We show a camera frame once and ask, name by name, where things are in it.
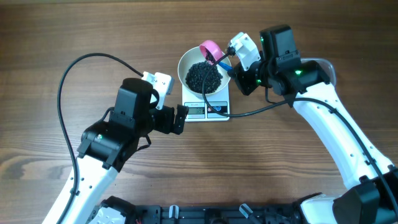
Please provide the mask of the pink scoop with blue handle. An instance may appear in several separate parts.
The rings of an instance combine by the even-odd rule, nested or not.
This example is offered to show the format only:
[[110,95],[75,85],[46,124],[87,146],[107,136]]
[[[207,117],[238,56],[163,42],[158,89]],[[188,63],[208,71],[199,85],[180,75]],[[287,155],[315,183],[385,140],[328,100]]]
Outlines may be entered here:
[[213,65],[215,62],[219,61],[218,65],[227,72],[233,69],[232,66],[222,62],[224,53],[214,41],[206,40],[200,44],[199,48],[202,56],[209,64]]

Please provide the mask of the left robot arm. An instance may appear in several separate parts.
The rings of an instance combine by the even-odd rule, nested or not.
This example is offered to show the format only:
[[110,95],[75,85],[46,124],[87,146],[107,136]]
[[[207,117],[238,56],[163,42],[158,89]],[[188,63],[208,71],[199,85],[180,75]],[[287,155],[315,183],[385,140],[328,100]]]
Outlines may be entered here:
[[157,91],[138,78],[120,86],[108,121],[99,120],[81,136],[77,167],[45,217],[45,223],[85,223],[104,191],[125,162],[137,151],[139,140],[153,130],[181,134],[188,114],[186,106],[157,110],[151,97]]

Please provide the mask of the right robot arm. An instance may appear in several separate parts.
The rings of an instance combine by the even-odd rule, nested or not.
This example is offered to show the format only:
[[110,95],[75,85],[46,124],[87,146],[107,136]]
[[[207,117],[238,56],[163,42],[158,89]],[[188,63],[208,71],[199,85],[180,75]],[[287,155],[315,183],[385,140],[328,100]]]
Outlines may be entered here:
[[287,25],[264,29],[261,44],[241,32],[228,51],[238,57],[230,72],[244,95],[273,89],[316,132],[333,158],[346,192],[300,201],[307,223],[395,223],[397,167],[370,142],[339,99],[331,76],[316,60],[304,60]]

